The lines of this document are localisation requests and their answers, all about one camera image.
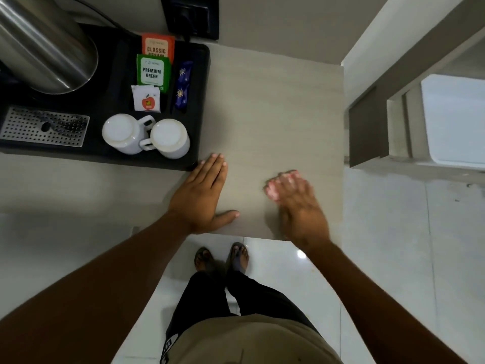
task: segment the mug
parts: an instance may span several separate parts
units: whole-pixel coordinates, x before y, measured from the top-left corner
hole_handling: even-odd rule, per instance
[[[103,139],[113,148],[126,154],[143,151],[140,141],[149,137],[148,131],[153,128],[155,119],[148,115],[140,120],[126,113],[111,116],[103,125]]]
[[[176,160],[189,151],[190,138],[180,121],[164,119],[155,124],[150,138],[142,140],[140,146],[144,150],[157,149],[165,157]]]

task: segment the kettle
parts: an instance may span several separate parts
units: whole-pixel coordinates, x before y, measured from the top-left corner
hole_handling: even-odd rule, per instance
[[[92,78],[98,52],[54,0],[0,0],[0,61],[34,90],[59,95]]]

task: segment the black pants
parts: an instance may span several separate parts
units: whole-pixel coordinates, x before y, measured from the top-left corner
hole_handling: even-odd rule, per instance
[[[224,281],[216,274],[200,271],[190,278],[177,304],[166,331],[162,358],[178,337],[194,324],[204,319],[235,315],[229,311],[226,286],[236,298],[241,315],[262,314],[291,319],[318,333],[303,312],[279,291],[261,285],[240,272],[229,271]]]

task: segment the black cable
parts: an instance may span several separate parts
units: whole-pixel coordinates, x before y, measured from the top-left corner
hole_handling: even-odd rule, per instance
[[[113,24],[115,27],[117,27],[118,29],[121,29],[123,30],[126,34],[132,36],[132,37],[137,37],[138,35],[127,30],[125,27],[123,27],[121,24],[118,24],[116,23],[114,20],[112,20],[109,16],[107,16],[104,12],[102,12],[100,9],[94,7],[93,5],[91,5],[89,2],[86,2],[84,0],[74,0],[74,1],[77,1],[79,2],[80,4],[82,5],[85,5],[87,6],[88,8],[90,8],[91,10],[97,12],[99,15],[101,15],[103,18],[105,18],[107,21],[109,21],[111,24]]]

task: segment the person's left hand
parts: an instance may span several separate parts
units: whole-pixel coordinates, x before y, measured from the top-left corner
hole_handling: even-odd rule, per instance
[[[237,217],[238,211],[215,215],[215,208],[226,182],[227,162],[224,156],[213,153],[207,161],[201,161],[187,180],[175,192],[168,212],[177,214],[190,225],[191,233],[215,231]]]

